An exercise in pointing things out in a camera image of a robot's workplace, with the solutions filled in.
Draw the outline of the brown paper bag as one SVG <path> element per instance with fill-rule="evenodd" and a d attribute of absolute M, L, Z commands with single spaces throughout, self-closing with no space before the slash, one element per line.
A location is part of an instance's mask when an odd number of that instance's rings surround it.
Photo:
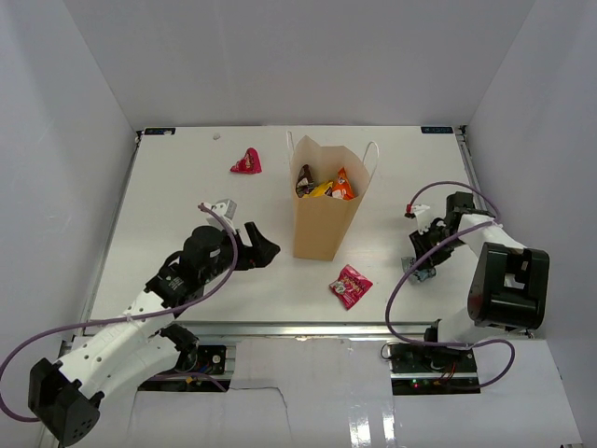
<path fill-rule="evenodd" d="M 368 142 L 362 155 L 345 146 L 323 147 L 305 135 L 294 141 L 286 133 L 289 152 L 290 194 L 293 204 L 293 256 L 297 259 L 331 261 L 364 199 L 376 172 L 380 150 L 376 142 Z M 350 200 L 326 195 L 299 196 L 297 183 L 303 166 L 310 168 L 314 185 L 338 178 L 343 169 L 354 192 Z"/>

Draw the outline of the silver blue snack packet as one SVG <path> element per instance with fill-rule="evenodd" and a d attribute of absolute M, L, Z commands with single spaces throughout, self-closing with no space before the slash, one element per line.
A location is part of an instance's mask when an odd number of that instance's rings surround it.
<path fill-rule="evenodd" d="M 401 265 L 403 269 L 403 273 L 407 273 L 416 259 L 414 257 L 403 257 L 401 259 Z M 421 284 L 429 279 L 434 278 L 437 275 L 437 270 L 435 268 L 418 268 L 417 270 L 413 271 L 408 278 L 408 281 L 415 285 Z"/>

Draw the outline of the brown purple M&M's packet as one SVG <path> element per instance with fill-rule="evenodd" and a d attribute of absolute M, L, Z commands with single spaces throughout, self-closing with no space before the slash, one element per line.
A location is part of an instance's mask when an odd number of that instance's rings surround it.
<path fill-rule="evenodd" d="M 298 172 L 295 192 L 299 198 L 302 198 L 309 195 L 313 190 L 314 180 L 311 167 L 309 164 L 304 164 Z"/>

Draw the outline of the yellow M&M's packet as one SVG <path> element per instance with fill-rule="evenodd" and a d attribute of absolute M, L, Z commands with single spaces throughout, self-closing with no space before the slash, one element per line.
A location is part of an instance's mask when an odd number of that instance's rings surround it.
<path fill-rule="evenodd" d="M 322 196 L 332 196 L 333 190 L 333 181 L 327 181 L 324 183 L 319 184 L 318 186 L 311 189 L 308 193 L 305 194 L 306 197 L 315 198 L 315 197 L 322 197 Z"/>

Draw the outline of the red heart candy packet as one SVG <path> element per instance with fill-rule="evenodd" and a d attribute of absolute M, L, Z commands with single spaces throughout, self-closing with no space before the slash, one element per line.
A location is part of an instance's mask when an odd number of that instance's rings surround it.
<path fill-rule="evenodd" d="M 249 147 L 244 155 L 229 169 L 235 174 L 256 175 L 262 172 L 260 157 L 255 148 Z"/>

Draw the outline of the pink candy packet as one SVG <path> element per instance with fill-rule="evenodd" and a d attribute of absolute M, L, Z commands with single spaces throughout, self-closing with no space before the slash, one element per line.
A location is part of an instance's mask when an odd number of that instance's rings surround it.
<path fill-rule="evenodd" d="M 329 284 L 330 291 L 340 300 L 346 311 L 351 310 L 371 289 L 373 283 L 350 264 L 345 265 L 338 278 Z"/>

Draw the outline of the orange white snack bag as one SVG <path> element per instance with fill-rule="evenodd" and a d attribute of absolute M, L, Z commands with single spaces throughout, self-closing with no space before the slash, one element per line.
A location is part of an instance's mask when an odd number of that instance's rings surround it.
<path fill-rule="evenodd" d="M 344 167 L 340 168 L 336 179 L 333 181 L 331 196 L 344 201 L 352 200 L 355 195 L 349 177 Z"/>

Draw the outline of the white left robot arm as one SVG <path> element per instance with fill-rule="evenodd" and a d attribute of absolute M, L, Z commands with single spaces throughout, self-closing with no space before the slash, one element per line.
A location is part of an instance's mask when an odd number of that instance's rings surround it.
<path fill-rule="evenodd" d="M 237 232 L 199 226 L 146 283 L 124 321 L 104 327 L 54 362 L 43 358 L 34 364 L 29 409 L 62 446 L 90 433 L 104 399 L 164 371 L 195 366 L 197 339 L 174 322 L 181 306 L 201 298 L 220 274 L 265 268 L 280 251 L 255 223 L 244 226 L 250 245 Z"/>

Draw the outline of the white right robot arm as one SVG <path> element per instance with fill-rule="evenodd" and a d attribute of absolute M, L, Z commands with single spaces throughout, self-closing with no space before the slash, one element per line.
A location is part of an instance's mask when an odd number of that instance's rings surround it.
<path fill-rule="evenodd" d="M 467 246 L 477 257 L 466 306 L 437 320 L 425 331 L 421 349 L 425 367 L 445 371 L 464 348 L 500 334 L 539 329 L 548 294 L 549 255 L 510 237 L 488 211 L 478 209 L 471 193 L 457 191 L 446 200 L 444 217 L 426 205 L 409 205 L 406 217 L 417 230 L 410 234 L 415 251 L 403 269 L 422 282 L 436 274 L 455 249 Z"/>

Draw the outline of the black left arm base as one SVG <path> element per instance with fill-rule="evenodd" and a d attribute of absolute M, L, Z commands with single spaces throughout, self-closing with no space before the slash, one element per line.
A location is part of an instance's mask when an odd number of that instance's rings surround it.
<path fill-rule="evenodd" d="M 187 355 L 183 355 L 172 369 L 160 372 L 158 376 L 197 373 L 223 374 L 226 370 L 227 352 L 228 349 L 225 345 L 199 345 Z"/>

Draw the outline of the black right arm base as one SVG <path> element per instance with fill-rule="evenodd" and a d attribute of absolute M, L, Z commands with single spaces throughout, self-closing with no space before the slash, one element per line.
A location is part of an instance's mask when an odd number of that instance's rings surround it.
<path fill-rule="evenodd" d="M 472 350 L 386 343 L 381 357 L 389 364 L 395 397 L 480 393 Z"/>

